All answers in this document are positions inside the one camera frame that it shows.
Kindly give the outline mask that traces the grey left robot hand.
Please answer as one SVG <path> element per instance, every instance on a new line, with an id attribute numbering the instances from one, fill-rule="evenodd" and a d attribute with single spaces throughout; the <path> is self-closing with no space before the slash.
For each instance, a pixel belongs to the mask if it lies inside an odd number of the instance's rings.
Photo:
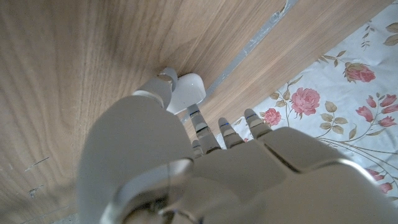
<path id="1" fill-rule="evenodd" d="M 243 141 L 221 118 L 221 147 L 197 103 L 195 73 L 167 67 L 106 110 L 78 170 L 82 223 L 396 223 L 397 210 L 361 166 L 253 110 Z"/>

